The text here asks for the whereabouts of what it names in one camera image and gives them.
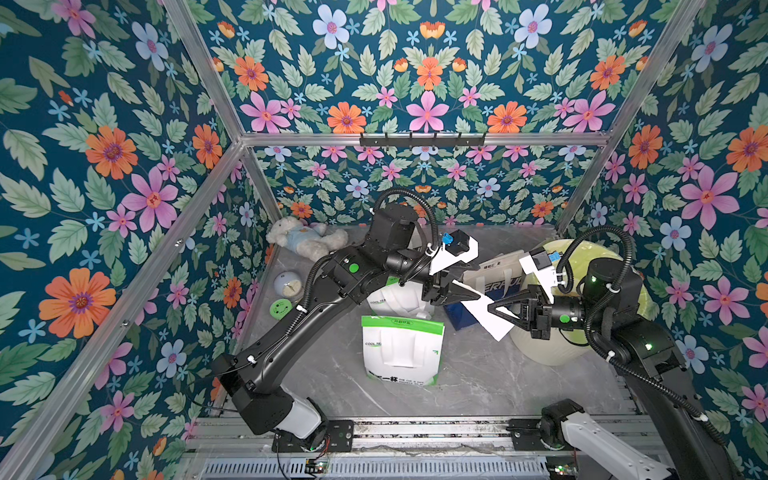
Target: aluminum frame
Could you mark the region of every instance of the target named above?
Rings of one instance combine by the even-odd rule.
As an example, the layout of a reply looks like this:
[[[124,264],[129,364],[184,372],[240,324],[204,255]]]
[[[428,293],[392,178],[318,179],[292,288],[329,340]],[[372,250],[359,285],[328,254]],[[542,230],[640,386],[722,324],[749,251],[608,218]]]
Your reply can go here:
[[[618,114],[611,123],[608,131],[609,139],[597,155],[592,159],[587,171],[584,172],[581,181],[576,186],[571,198],[568,199],[568,206],[558,219],[556,227],[560,235],[568,233],[568,226],[576,216],[579,208],[584,203],[594,185],[600,177],[605,165],[616,151],[616,148],[624,136],[624,132],[632,125],[632,121],[637,116],[645,98],[650,94],[650,90],[656,84],[661,75],[661,71],[667,65],[670,58],[677,50],[677,46],[683,40],[685,32],[690,28],[699,10],[702,9],[706,0],[680,0],[677,4],[672,18],[661,32],[653,51],[648,56],[648,63],[643,71],[637,77],[637,83],[634,85],[629,97],[621,104]]]
[[[179,246],[205,214],[219,186],[229,177],[243,151],[242,144],[232,145],[208,174],[178,220],[165,233],[160,245],[144,262],[107,318],[58,381],[39,413],[3,458],[0,480],[28,480],[35,474],[40,461],[51,450],[93,388],[101,372],[100,366],[106,365],[112,358],[128,328],[178,255]]]

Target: white teddy bear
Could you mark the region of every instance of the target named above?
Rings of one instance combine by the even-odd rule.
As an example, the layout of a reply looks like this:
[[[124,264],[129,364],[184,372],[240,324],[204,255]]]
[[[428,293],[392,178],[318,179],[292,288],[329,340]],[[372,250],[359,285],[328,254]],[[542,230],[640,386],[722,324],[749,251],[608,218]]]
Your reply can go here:
[[[266,241],[277,243],[315,262],[320,257],[346,245],[346,231],[337,230],[324,237],[326,230],[328,230],[326,223],[308,227],[296,217],[285,217],[275,222],[266,235]]]

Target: gray marble floor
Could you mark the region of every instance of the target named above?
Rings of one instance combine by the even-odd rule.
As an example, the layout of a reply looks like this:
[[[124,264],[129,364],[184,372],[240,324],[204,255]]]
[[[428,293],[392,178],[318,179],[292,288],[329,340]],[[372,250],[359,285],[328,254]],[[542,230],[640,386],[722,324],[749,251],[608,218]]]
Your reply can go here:
[[[530,250],[554,236],[547,227],[464,230],[480,243],[480,261],[513,250]],[[360,239],[365,231],[350,229],[350,237]],[[262,289],[252,341],[275,323],[268,313],[278,298],[271,288],[273,278],[285,270],[305,276],[310,267],[309,260],[280,251]],[[632,412],[626,389],[619,387],[612,369],[597,355],[587,353],[565,366],[543,366],[524,356],[508,337],[494,341],[480,325],[454,331],[442,308],[435,311],[435,319],[445,322],[437,385],[419,387],[370,379],[362,363],[360,326],[360,317],[370,314],[370,308],[363,305],[339,318],[299,359],[285,378],[285,387],[311,397],[330,416],[536,415],[541,407],[564,398],[582,404],[590,413]]]

